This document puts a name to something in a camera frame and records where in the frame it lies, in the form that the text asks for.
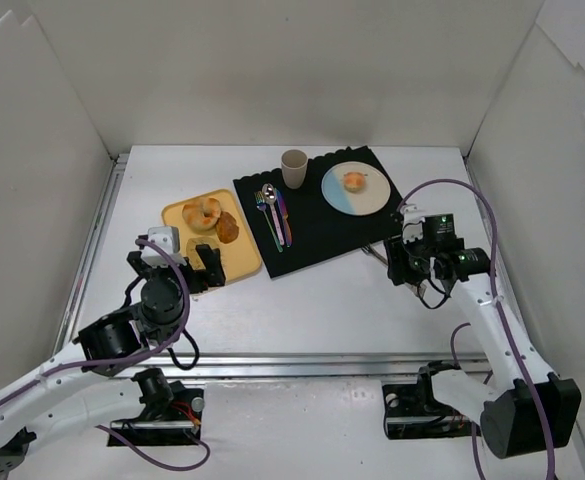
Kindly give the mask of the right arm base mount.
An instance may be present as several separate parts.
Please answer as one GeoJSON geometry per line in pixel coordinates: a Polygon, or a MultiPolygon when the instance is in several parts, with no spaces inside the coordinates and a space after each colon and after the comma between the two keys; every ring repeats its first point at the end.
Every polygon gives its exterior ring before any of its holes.
{"type": "Polygon", "coordinates": [[[458,363],[429,362],[421,367],[414,383],[383,384],[383,432],[388,440],[448,439],[481,430],[452,407],[436,401],[431,377],[447,370],[460,370],[458,363]]]}

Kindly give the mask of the small round bread roll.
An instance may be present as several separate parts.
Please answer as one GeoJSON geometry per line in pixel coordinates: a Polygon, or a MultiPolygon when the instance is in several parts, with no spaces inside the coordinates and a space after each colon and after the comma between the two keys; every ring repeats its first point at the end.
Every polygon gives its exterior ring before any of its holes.
{"type": "Polygon", "coordinates": [[[343,187],[351,193],[358,193],[366,186],[366,175],[362,172],[347,172],[343,175],[343,187]]]}

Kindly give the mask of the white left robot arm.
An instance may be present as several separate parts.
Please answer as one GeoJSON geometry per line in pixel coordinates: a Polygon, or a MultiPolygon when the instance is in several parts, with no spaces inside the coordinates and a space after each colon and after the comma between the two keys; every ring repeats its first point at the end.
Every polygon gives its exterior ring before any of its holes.
{"type": "Polygon", "coordinates": [[[207,284],[165,234],[143,235],[127,261],[142,287],[83,328],[52,358],[0,390],[0,476],[66,435],[96,427],[110,440],[142,445],[196,444],[198,388],[170,381],[159,367],[122,372],[187,337],[190,296],[207,284]]]}

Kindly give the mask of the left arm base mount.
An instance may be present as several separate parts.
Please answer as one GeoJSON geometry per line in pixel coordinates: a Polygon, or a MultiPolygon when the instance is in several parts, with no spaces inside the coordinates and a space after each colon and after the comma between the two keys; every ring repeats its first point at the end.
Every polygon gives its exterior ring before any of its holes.
{"type": "Polygon", "coordinates": [[[201,437],[204,392],[169,381],[160,368],[141,371],[130,377],[141,412],[111,422],[113,431],[107,445],[122,446],[119,439],[137,447],[194,446],[201,437]]]}

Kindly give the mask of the stainless steel tongs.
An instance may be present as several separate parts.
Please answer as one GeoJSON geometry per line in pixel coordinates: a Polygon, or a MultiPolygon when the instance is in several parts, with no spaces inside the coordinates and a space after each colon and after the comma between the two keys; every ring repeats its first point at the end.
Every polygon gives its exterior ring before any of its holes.
{"type": "MultiPolygon", "coordinates": [[[[368,244],[361,248],[361,250],[368,256],[373,257],[378,262],[380,262],[385,269],[388,269],[388,261],[387,259],[381,255],[372,245],[368,244]]],[[[408,288],[415,296],[420,296],[425,292],[425,289],[422,286],[415,286],[408,283],[405,283],[404,286],[408,288]]]]}

